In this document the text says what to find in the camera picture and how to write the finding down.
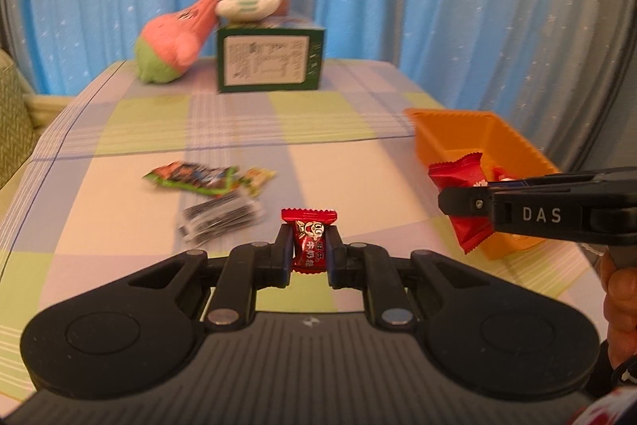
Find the human hand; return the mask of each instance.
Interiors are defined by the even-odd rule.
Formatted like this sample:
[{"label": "human hand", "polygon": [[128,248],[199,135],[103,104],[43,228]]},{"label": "human hand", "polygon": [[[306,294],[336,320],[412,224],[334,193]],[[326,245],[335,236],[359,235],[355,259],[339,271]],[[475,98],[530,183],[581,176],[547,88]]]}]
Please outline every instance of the human hand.
[{"label": "human hand", "polygon": [[601,259],[600,277],[606,292],[608,357],[615,369],[637,354],[637,268],[618,270],[606,253]]}]

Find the white label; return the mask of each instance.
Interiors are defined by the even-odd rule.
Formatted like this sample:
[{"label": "white label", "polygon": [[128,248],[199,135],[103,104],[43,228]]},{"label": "white label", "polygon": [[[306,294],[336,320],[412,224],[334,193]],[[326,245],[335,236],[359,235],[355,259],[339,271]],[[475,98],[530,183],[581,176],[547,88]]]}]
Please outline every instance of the white label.
[{"label": "white label", "polygon": [[234,35],[224,41],[226,85],[303,83],[309,37]]}]

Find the green cushion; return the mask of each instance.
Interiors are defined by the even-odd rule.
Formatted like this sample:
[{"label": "green cushion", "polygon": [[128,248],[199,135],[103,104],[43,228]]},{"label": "green cushion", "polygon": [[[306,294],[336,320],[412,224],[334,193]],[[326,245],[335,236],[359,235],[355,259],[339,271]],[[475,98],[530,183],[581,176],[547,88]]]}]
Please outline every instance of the green cushion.
[{"label": "green cushion", "polygon": [[17,69],[10,65],[0,71],[0,188],[28,159],[35,142]]}]

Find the orange plastic bin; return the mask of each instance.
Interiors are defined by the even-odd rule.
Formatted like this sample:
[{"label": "orange plastic bin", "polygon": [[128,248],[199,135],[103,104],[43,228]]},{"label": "orange plastic bin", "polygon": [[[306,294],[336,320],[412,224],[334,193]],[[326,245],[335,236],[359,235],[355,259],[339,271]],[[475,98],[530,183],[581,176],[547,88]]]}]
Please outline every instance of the orange plastic bin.
[{"label": "orange plastic bin", "polygon": [[[491,112],[420,110],[405,111],[415,129],[416,155],[425,168],[435,162],[456,161],[468,153],[482,152],[482,169],[493,181],[493,167],[515,178],[557,173],[559,170],[530,142]],[[496,232],[480,248],[490,259],[527,250],[542,238]]]}]

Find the plaid tablecloth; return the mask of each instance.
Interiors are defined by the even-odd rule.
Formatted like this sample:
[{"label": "plaid tablecloth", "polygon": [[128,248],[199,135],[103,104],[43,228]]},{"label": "plaid tablecloth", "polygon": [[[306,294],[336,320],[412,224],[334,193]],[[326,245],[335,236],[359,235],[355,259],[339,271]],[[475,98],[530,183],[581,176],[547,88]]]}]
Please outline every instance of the plaid tablecloth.
[{"label": "plaid tablecloth", "polygon": [[[577,247],[551,241],[500,261],[465,257],[413,153],[407,107],[440,105],[388,63],[328,61],[318,92],[225,95],[213,60],[165,86],[139,82],[132,61],[111,66],[42,136],[0,225],[0,393],[21,400],[33,390],[18,342],[39,309],[186,248],[175,218],[201,197],[142,179],[173,161],[278,172],[261,197],[265,221],[210,242],[211,256],[273,240],[282,207],[309,207],[336,209],[345,241],[403,257],[435,250],[553,297],[590,270]],[[596,285],[591,294],[601,298]],[[322,274],[299,274],[286,290],[260,291],[257,307],[362,302]]]}]

